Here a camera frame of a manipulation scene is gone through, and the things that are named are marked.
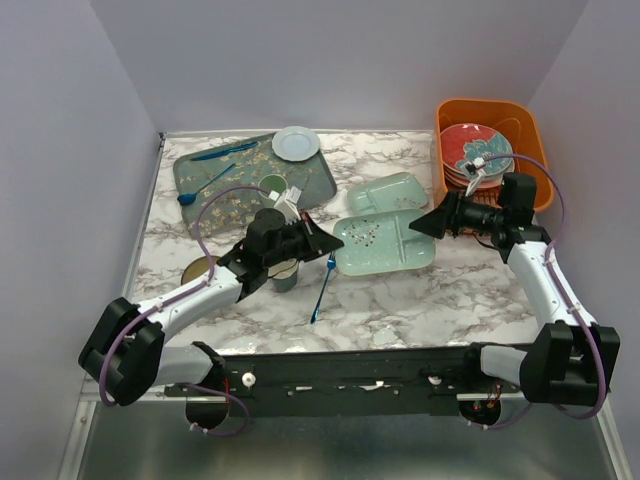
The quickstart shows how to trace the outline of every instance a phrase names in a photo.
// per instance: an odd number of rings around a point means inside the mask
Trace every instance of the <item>stack of plates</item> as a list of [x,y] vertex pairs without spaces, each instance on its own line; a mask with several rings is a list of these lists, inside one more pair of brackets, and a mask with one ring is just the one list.
[[[466,188],[469,180],[461,167],[467,161],[477,157],[513,153],[509,141],[497,130],[484,125],[463,123],[452,125],[440,134],[442,144],[442,164],[444,176],[454,185]],[[487,174],[478,189],[499,187],[502,176],[513,172],[513,158],[493,160],[484,168]]]

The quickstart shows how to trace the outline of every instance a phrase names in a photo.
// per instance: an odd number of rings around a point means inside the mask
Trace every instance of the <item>fork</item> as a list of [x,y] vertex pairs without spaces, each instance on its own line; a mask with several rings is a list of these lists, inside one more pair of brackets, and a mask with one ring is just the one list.
[[331,252],[329,255],[329,260],[327,260],[327,276],[324,277],[324,283],[322,284],[322,290],[320,290],[320,296],[318,297],[318,303],[316,303],[316,308],[313,311],[313,315],[311,315],[311,324],[316,323],[318,319],[318,314],[320,313],[320,302],[322,302],[322,296],[324,295],[324,290],[327,288],[327,283],[329,282],[329,275],[331,275],[331,271],[336,268],[336,254]]

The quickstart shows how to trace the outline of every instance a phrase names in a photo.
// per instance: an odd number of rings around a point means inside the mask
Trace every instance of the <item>small white plate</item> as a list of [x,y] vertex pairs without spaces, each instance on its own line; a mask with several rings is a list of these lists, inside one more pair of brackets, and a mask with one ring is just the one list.
[[305,127],[287,127],[275,134],[271,141],[273,151],[289,162],[304,162],[320,149],[320,139]]

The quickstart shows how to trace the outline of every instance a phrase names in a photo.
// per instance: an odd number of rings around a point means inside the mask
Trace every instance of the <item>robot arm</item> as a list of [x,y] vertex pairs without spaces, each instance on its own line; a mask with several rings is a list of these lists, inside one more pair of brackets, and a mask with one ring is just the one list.
[[520,386],[530,402],[594,405],[598,396],[596,366],[573,310],[579,310],[595,340],[607,389],[620,338],[613,328],[598,325],[582,307],[555,263],[554,252],[549,257],[555,273],[552,278],[545,259],[551,239],[542,227],[531,223],[535,194],[533,177],[506,174],[498,197],[502,208],[449,192],[435,210],[410,228],[436,238],[443,238],[447,231],[456,236],[463,230],[491,235],[494,248],[524,287],[541,324],[538,337],[526,352],[504,345],[473,345],[467,369]]
[[[219,368],[212,367],[224,365],[224,360],[208,346],[195,343],[164,348],[165,343],[206,313],[251,295],[267,281],[269,268],[291,259],[309,262],[343,246],[306,213],[298,214],[287,198],[285,192],[283,201],[276,203],[280,210],[268,208],[256,214],[246,237],[218,260],[210,281],[205,274],[140,305],[118,298],[107,306],[78,360],[95,380],[120,332],[141,312],[158,308],[132,330],[109,363],[106,390],[116,403],[129,405],[154,385],[200,383],[214,375]],[[175,298],[203,280],[206,285],[196,293],[163,306],[165,299]]]

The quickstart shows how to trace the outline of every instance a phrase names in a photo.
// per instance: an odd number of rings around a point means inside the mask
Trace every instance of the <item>gray tray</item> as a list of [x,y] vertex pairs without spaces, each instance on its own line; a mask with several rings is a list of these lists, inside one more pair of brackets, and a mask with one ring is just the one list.
[[[282,175],[289,186],[302,190],[298,202],[301,210],[320,205],[336,194],[336,182],[331,175],[321,151],[304,162],[286,162],[280,159],[271,148],[271,139],[275,133],[240,140],[201,152],[180,157],[173,164],[178,195],[195,192],[208,180],[214,178],[232,163],[236,167],[222,178],[205,188],[197,200],[182,207],[182,219],[193,238],[193,228],[200,209],[217,193],[236,185],[255,185],[271,174]],[[211,160],[192,162],[193,157],[226,150],[227,148],[258,142],[248,150],[233,152]],[[231,192],[216,201],[202,217],[200,232],[203,237],[242,227],[253,220],[255,213],[263,208],[258,192]]]

